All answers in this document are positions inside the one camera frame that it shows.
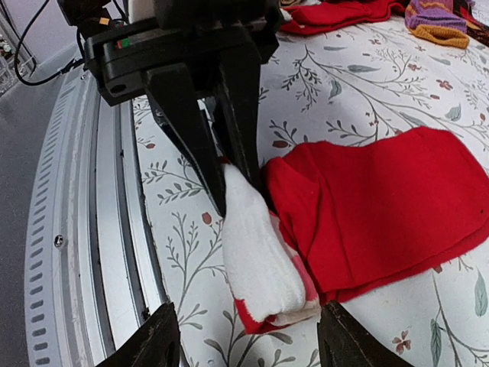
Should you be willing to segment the aluminium front rail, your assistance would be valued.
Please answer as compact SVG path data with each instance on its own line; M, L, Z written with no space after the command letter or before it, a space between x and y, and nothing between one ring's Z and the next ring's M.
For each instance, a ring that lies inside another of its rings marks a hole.
M32 366L95 366L164 302L145 212L133 105L63 79L41 149L25 247Z

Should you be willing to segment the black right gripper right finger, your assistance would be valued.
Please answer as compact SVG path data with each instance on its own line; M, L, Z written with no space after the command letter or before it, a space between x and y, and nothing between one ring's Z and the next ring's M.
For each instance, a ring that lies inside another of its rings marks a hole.
M336 301L322 307L317 336L320 364L325 367L411 367L376 340Z

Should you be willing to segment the single red sock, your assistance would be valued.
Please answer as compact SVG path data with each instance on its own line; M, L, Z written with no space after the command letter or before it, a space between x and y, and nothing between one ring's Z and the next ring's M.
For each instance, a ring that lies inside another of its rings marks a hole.
M403 15L409 1L324 1L317 5L285 8L290 16L280 30L284 33L310 36L337 31L360 23L387 21L392 14Z

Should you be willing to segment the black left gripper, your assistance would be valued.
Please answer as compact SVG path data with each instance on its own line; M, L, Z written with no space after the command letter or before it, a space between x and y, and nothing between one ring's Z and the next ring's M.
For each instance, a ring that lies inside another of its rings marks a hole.
M104 23L106 4L58 3L67 23L77 27L85 39L85 68L95 78L99 94L116 106L145 91L155 122L191 164L216 211L224 217L221 164L185 64L199 69L207 58L219 53L215 132L226 158L253 187L259 187L258 50L264 62L274 52L275 34L284 23L279 3L129 1L129 22L123 25Z

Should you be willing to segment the red sock pair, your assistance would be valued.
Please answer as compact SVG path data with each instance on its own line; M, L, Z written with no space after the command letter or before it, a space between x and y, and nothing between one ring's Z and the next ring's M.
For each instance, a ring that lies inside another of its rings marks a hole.
M488 237L488 177L451 132L297 145L262 169L270 202L222 166L222 254L248 334L309 319L457 258Z

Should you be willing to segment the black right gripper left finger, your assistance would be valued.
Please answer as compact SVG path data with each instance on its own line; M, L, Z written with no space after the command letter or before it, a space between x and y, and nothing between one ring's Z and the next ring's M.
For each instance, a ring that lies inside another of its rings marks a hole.
M162 304L112 355L97 367L180 365L180 330L174 305Z

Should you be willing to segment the maroon purple striped sock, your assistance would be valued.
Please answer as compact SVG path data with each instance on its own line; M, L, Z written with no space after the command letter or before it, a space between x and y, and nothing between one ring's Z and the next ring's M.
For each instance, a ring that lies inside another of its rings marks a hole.
M453 12L453 1L412 0L406 6L405 25L415 37L434 44L466 49L467 24Z

